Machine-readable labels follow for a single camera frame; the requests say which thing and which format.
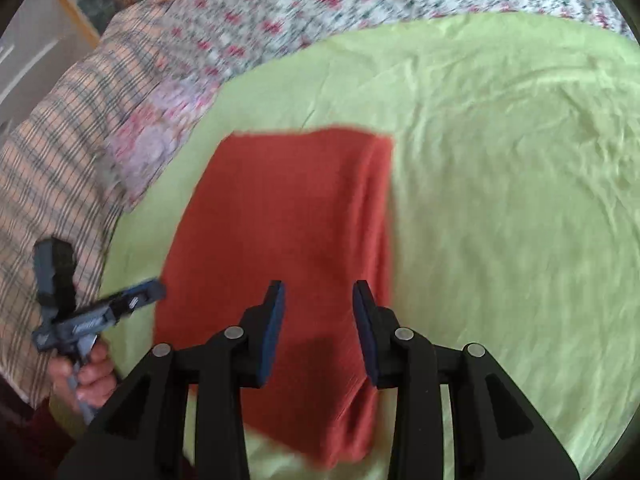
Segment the dark red sleeve forearm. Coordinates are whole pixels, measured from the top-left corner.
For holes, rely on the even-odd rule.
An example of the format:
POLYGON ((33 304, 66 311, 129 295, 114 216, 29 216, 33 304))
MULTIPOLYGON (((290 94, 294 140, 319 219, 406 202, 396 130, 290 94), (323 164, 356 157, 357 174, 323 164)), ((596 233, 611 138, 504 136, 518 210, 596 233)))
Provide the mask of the dark red sleeve forearm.
POLYGON ((50 396, 38 408, 1 379, 1 479, 55 479, 76 440, 55 420, 50 396))

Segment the person's left hand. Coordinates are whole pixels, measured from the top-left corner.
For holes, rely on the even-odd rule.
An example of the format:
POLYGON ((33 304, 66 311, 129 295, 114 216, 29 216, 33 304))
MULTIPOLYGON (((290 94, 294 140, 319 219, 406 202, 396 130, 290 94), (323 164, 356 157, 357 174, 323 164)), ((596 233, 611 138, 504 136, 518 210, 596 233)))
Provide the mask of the person's left hand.
POLYGON ((75 413, 80 413, 81 403, 102 408, 117 387, 114 363, 108 345, 101 339, 94 344, 89 362, 78 372, 73 371, 72 362, 65 356, 50 359, 48 377, 53 395, 75 413))

